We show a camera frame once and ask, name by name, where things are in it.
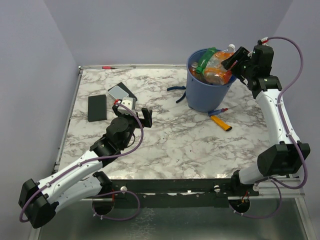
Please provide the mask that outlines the black foam block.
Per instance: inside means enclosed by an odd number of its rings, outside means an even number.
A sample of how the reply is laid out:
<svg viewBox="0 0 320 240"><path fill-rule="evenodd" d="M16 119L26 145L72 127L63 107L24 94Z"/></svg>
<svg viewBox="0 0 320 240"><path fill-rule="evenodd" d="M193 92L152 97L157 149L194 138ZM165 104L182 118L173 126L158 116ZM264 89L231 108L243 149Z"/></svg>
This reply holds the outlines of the black foam block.
<svg viewBox="0 0 320 240"><path fill-rule="evenodd" d="M98 122L107 120L107 96L93 95L88 97L88 122Z"/></svg>

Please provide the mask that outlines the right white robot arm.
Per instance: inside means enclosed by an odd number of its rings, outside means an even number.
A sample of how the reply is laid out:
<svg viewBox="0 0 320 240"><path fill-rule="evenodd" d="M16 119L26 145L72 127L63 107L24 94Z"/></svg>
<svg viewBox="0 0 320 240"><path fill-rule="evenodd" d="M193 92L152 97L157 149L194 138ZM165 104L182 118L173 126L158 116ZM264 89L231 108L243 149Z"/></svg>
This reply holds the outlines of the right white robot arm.
<svg viewBox="0 0 320 240"><path fill-rule="evenodd" d="M248 185L305 169L311 151L309 144L301 142L290 122L279 78L270 74L273 57L272 47L257 44L252 52L241 46L221 63L251 91L269 134L269 148L258 155L254 165L239 170L238 178L230 182L229 189L236 196L246 192Z"/></svg>

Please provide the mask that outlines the green bear shaped bottle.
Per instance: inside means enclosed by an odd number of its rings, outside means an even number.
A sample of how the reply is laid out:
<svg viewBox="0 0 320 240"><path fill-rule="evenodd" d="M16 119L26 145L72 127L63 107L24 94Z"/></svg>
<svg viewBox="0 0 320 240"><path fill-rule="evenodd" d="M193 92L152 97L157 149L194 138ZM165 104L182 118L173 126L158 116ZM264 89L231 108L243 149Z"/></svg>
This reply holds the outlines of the green bear shaped bottle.
<svg viewBox="0 0 320 240"><path fill-rule="evenodd" d="M202 55L202 57L198 61L198 66L195 69L195 72L197 74L202 74L203 70L206 68L208 61L212 58L212 56L217 52L218 50L215 47L210 47L206 50L206 52Z"/></svg>

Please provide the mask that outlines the crushed orange label bottle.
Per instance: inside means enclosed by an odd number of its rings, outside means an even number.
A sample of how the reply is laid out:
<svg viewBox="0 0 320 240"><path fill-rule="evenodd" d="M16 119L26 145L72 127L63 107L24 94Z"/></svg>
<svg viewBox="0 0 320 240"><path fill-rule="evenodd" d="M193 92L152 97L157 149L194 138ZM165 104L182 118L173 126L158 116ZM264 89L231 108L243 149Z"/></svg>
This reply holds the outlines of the crushed orange label bottle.
<svg viewBox="0 0 320 240"><path fill-rule="evenodd" d="M225 85L229 82L232 74L222 66L221 62L231 57L235 50L235 45L229 44L225 50L213 54L203 71L203 77L207 83Z"/></svg>

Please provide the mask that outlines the blue plastic bin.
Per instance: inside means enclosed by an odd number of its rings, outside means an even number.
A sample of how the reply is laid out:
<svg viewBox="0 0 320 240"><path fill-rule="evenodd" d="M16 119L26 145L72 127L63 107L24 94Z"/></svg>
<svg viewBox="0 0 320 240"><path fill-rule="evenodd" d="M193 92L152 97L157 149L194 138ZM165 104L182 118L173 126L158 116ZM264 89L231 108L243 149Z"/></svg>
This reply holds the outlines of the blue plastic bin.
<svg viewBox="0 0 320 240"><path fill-rule="evenodd" d="M193 52L186 62L187 75L185 98L190 108L202 113L217 109L232 84L237 80L237 78L232 75L227 84L210 85L195 78L190 72L191 64L197 62L206 51L207 49L203 48Z"/></svg>

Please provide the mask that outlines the aluminium frame rail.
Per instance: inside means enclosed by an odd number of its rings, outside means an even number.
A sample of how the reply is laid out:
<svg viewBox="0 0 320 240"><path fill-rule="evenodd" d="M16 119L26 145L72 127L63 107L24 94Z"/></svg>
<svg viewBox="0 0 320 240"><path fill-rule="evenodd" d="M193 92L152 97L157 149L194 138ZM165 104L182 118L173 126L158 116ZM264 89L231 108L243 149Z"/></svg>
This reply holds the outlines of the aluminium frame rail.
<svg viewBox="0 0 320 240"><path fill-rule="evenodd" d="M297 186L300 184L299 178L284 178L284 177L277 177L277 180L282 182L283 184L290 185L290 186ZM305 192L303 188L300 189L289 189L287 187L282 186L279 183L276 183L283 198L303 198L305 196ZM263 198L278 198L279 191L277 187L270 181L264 181L258 184L258 193L260 197Z"/></svg>

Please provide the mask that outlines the black flat box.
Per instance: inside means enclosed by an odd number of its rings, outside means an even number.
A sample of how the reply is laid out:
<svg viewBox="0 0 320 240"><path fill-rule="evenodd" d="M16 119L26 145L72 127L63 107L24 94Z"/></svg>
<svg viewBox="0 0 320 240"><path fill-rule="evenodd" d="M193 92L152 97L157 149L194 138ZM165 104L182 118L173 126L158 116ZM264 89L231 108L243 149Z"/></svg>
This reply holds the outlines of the black flat box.
<svg viewBox="0 0 320 240"><path fill-rule="evenodd" d="M118 84L115 85L115 86L119 86L120 88L122 88L123 90L125 90L125 91L129 94L128 97L130 97L130 98L135 98L136 101L138 100L138 98L126 87L126 85L125 85L123 82L120 82L120 83L118 83Z"/></svg>

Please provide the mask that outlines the red marker pen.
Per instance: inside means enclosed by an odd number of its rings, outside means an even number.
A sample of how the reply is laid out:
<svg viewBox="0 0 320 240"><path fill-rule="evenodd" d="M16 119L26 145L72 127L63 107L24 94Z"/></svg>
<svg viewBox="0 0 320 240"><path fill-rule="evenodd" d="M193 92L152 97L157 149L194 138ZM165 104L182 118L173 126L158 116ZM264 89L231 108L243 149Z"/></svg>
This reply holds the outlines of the red marker pen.
<svg viewBox="0 0 320 240"><path fill-rule="evenodd" d="M103 70L116 70L116 67L112 67L112 66L102 66L101 69Z"/></svg>

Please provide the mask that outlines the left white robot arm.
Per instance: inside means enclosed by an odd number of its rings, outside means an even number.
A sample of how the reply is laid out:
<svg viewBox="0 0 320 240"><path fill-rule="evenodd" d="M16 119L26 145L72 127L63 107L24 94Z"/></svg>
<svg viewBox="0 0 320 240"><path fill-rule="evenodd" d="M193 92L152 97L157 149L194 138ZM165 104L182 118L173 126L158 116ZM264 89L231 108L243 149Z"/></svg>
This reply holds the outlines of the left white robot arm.
<svg viewBox="0 0 320 240"><path fill-rule="evenodd" d="M123 152L135 129L152 127L152 110L142 108L139 118L134 108L116 103L112 107L116 118L102 135L78 160L62 170L38 181L23 183L18 204L19 221L29 222L33 228L44 226L66 206L88 197L112 195L112 181L102 168L139 148Z"/></svg>

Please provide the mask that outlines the orange utility knife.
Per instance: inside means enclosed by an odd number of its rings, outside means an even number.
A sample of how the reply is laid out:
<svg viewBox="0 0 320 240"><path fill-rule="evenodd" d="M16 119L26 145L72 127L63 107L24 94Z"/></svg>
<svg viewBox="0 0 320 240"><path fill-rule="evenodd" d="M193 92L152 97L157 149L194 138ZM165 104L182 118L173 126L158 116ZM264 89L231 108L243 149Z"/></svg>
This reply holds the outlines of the orange utility knife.
<svg viewBox="0 0 320 240"><path fill-rule="evenodd" d="M210 116L210 119L215 122L220 128L222 128L224 131L228 132L230 130L232 130L233 128L226 124L223 120L221 120L219 117L217 117L216 115L212 115Z"/></svg>

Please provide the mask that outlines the blue handled screwdriver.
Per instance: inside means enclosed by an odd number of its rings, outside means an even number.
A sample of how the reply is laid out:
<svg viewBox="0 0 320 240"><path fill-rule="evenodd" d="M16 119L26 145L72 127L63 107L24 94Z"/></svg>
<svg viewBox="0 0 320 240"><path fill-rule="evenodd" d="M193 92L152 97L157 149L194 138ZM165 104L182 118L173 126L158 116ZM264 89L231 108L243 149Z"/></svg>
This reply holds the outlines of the blue handled screwdriver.
<svg viewBox="0 0 320 240"><path fill-rule="evenodd" d="M230 107L230 108L225 107L225 108L209 111L207 114L208 114L209 117L211 117L211 116L215 116L215 115L219 115L221 113L224 113L224 112L226 112L228 110L232 110L234 108L235 108L234 106Z"/></svg>

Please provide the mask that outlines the white grey router box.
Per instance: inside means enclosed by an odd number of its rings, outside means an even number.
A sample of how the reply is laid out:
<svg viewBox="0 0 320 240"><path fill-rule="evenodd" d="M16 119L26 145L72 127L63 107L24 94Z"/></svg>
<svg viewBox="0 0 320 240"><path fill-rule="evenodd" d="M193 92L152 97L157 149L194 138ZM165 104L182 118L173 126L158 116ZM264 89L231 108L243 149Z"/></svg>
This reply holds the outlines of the white grey router box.
<svg viewBox="0 0 320 240"><path fill-rule="evenodd" d="M119 87L118 85L109 89L108 94L111 97L113 97L115 100L127 98L129 96L129 94L125 90L123 90L121 87Z"/></svg>

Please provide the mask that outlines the black mounting rail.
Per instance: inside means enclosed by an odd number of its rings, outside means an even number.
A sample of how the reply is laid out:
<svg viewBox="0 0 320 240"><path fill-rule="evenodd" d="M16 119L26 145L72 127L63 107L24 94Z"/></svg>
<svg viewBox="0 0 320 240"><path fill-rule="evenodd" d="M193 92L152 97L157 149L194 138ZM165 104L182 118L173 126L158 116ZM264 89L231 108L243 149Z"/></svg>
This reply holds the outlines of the black mounting rail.
<svg viewBox="0 0 320 240"><path fill-rule="evenodd" d="M235 183L233 178L112 180L112 190L121 187L137 195L141 208L227 208L229 199L259 195L253 185Z"/></svg>

